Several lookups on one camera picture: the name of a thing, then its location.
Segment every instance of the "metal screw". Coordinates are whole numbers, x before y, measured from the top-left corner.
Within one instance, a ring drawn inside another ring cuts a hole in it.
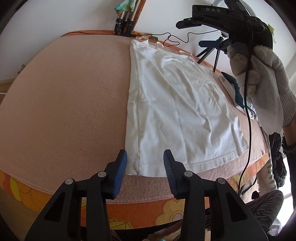
[[[73,179],[72,179],[72,178],[68,178],[68,179],[65,181],[65,183],[66,183],[67,185],[70,185],[70,184],[73,183]]]
[[[224,178],[218,178],[218,182],[220,183],[220,184],[225,184],[226,183],[226,180],[224,179]]]
[[[105,172],[99,172],[98,173],[98,176],[99,177],[105,177],[107,175],[107,173],[105,173]]]
[[[191,171],[186,171],[186,172],[184,172],[184,175],[186,177],[192,177],[193,173]]]

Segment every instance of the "white knit glove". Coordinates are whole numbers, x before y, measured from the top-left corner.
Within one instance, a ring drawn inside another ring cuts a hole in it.
[[[296,114],[296,97],[293,94],[286,70],[279,57],[270,49],[264,46],[254,47],[254,56],[262,62],[266,67],[272,68],[274,76],[270,78],[276,79],[276,84],[281,100],[284,122],[283,126],[289,125]],[[244,79],[247,69],[249,51],[244,43],[235,43],[227,48],[227,55],[230,59],[230,66],[233,74],[237,78],[237,83],[240,87],[239,91],[244,96]],[[248,74],[247,83],[247,98],[250,100],[256,92],[256,85],[260,82],[260,72],[258,66],[252,61],[252,69]]]

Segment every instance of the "gloved hand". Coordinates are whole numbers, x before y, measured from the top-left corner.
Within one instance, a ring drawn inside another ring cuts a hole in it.
[[[247,45],[244,43],[232,44],[227,48],[227,55],[230,59],[231,70],[237,78],[240,93],[244,96],[245,72],[249,57]],[[289,125],[296,114],[296,97],[291,90],[286,70],[279,57],[271,49],[264,46],[256,46],[252,56],[252,69],[248,74],[248,100],[254,97],[256,86],[262,78],[269,78],[270,84],[276,82],[283,109],[283,126]]]

